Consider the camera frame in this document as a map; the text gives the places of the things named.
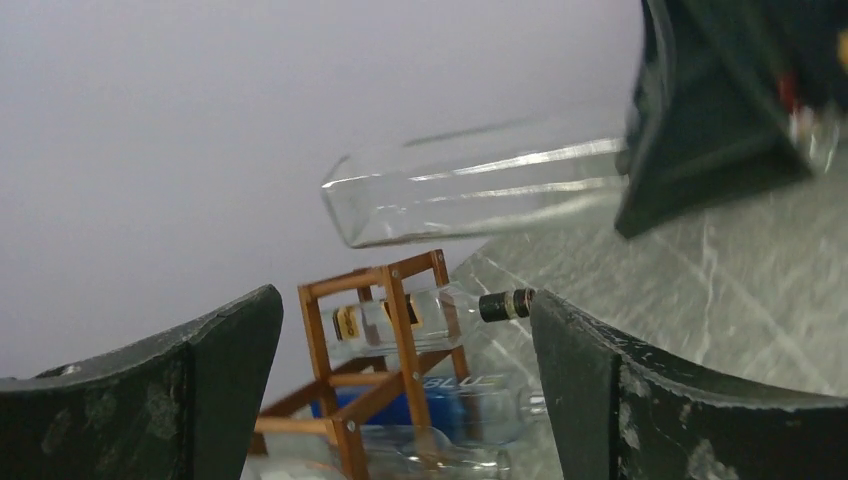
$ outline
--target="black bottle cap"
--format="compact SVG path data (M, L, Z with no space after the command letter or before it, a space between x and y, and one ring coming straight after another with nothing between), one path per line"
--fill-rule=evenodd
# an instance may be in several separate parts
M483 295L478 302L480 318L486 323L527 318L530 316L530 303L535 293L532 288L521 288Z

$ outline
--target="clear glass bottle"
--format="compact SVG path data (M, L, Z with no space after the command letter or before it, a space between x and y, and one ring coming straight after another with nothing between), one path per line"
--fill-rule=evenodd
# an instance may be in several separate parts
M368 470L375 478L381 472L432 473L434 478L509 480L512 461L504 448L457 447L432 427L361 427L368 455Z
M477 297L455 284L407 294L406 309L419 352L448 350L482 322L524 318L533 290L520 289ZM321 312L327 351L334 361L397 352L385 301Z
M342 158L322 196L352 248L567 226L611 225L627 177L627 106L479 128Z
M548 420L545 397L531 390L521 376L510 372L454 377L426 376L421 380L433 427L455 445L491 446L517 440L536 421ZM367 392L367 386L336 389L339 407ZM320 416L317 402L312 413ZM412 425L406 395L400 395L371 417L368 425Z

